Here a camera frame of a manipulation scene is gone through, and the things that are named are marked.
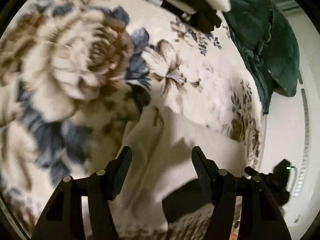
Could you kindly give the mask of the beige long sleeve shirt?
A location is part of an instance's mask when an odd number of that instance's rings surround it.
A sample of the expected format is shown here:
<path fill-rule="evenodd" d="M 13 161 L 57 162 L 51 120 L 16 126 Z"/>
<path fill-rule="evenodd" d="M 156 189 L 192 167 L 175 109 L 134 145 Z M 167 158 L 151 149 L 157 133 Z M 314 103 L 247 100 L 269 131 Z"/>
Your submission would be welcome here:
<path fill-rule="evenodd" d="M 196 179 L 191 162 L 193 147 L 220 168 L 238 176 L 244 168 L 242 143 L 199 125 L 167 106 L 148 105 L 141 113 L 113 113 L 106 106 L 85 111 L 81 123 L 93 129 L 91 169 L 103 167 L 124 146 L 132 150 L 132 162 L 120 194 L 111 203 L 118 232 L 135 229 L 166 230 L 162 201 Z"/>

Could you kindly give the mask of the folded black clothes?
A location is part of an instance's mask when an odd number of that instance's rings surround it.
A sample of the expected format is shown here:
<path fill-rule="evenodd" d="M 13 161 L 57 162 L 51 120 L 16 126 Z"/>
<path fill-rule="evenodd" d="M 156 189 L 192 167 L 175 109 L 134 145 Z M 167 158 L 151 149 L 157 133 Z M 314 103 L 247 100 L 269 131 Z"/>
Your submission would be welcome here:
<path fill-rule="evenodd" d="M 147 0 L 173 13 L 183 23 L 203 33 L 221 26 L 222 20 L 205 0 Z"/>

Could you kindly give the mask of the white bed headboard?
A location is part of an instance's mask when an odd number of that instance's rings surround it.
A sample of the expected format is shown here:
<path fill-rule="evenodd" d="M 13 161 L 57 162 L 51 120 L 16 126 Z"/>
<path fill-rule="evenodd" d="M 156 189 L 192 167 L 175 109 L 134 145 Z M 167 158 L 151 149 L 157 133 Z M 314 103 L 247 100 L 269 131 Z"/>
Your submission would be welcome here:
<path fill-rule="evenodd" d="M 272 95 L 260 170 L 291 162 L 284 218 L 292 239 L 300 239 L 319 213 L 319 33 L 303 12 L 287 19 L 300 49 L 300 76 L 294 97 Z"/>

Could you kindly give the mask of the dark green plush blanket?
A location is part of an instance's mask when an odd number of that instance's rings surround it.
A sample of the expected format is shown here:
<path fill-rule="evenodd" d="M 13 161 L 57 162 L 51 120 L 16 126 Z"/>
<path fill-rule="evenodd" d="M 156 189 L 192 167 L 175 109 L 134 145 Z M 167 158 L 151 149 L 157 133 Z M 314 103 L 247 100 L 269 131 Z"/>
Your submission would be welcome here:
<path fill-rule="evenodd" d="M 231 39 L 253 76 L 263 106 L 269 113 L 273 91 L 296 94 L 299 46 L 291 25 L 272 0 L 230 0 L 224 13 Z"/>

